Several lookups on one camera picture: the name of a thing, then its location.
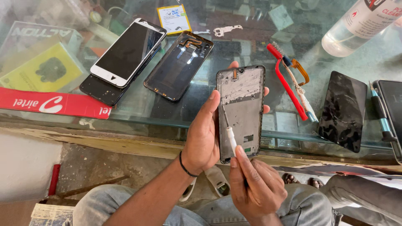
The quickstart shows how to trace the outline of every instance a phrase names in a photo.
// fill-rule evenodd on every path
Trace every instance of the red pole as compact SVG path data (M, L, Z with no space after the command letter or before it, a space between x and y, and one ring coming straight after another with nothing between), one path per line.
M51 176L48 196L56 194L57 181L59 180L60 164L53 165L53 173Z

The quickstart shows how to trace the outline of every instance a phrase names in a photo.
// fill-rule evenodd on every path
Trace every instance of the screwdriver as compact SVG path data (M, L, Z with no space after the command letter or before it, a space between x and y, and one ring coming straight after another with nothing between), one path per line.
M226 124L228 125L228 127L226 127L226 131L228 132L228 138L229 138L229 141L230 141L230 146L232 147L233 154L236 157L236 146L237 146L236 140L234 139L234 133L233 133L232 127L229 126L228 116L226 115L224 105L222 105L222 108L224 110Z

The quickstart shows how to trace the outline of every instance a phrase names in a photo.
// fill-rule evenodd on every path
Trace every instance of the black wristband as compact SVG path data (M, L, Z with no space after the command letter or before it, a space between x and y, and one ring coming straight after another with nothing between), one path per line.
M196 176L196 175L193 175L193 174L189 173L189 171L186 169L186 167L183 166L183 163L181 162L181 152L180 152L180 154L178 154L178 159L179 159L179 161L180 161L180 165L181 165L181 167L183 168L184 172L186 172L186 173L187 173L188 175L190 175L191 177L198 177L198 176Z

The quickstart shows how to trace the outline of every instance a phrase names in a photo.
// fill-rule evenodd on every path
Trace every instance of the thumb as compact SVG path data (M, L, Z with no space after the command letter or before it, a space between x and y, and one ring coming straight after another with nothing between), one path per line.
M195 126L209 126L211 124L212 115L214 111L218 108L220 103L221 95L219 91L212 91L211 95L208 97L208 100L202 105L200 111L195 117L193 123Z
M244 174L236 157L232 157L230 160L229 180L233 202L244 202L247 195Z

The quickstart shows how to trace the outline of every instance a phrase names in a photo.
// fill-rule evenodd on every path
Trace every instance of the foot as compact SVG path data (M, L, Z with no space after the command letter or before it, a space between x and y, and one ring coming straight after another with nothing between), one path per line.
M315 187L316 189L320 189L320 188L322 188L324 186L324 183L320 179L311 178L310 179L310 185Z
M300 184L300 181L298 181L295 176L292 174L287 174L285 177L285 184Z

